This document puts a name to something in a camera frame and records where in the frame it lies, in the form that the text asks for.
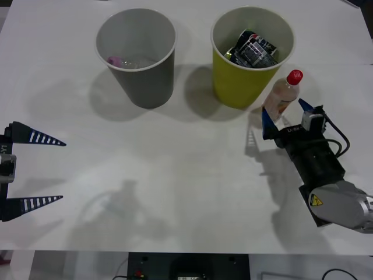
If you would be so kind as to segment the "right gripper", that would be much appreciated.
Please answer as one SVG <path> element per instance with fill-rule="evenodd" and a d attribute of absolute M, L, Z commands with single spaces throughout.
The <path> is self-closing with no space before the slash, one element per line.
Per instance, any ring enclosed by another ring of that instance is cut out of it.
<path fill-rule="evenodd" d="M 298 103 L 303 109 L 303 117 L 309 117 L 314 114 L 314 107 L 305 100 L 299 98 Z M 278 129 L 264 107 L 262 107 L 261 117 L 263 139 L 274 140 L 280 149 L 329 148 L 323 135 L 325 124 L 311 124 L 309 129 L 305 129 L 301 124 Z"/>

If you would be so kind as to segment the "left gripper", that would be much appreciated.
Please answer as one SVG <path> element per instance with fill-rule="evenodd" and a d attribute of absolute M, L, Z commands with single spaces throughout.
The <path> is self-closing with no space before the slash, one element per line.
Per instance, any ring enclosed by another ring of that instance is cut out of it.
<path fill-rule="evenodd" d="M 8 222 L 31 211 L 44 207 L 63 198 L 62 195 L 28 198 L 7 198 L 8 184 L 13 182 L 12 142 L 17 144 L 35 144 L 66 146 L 66 143 L 48 134 L 14 121 L 1 135 L 1 222 Z"/>

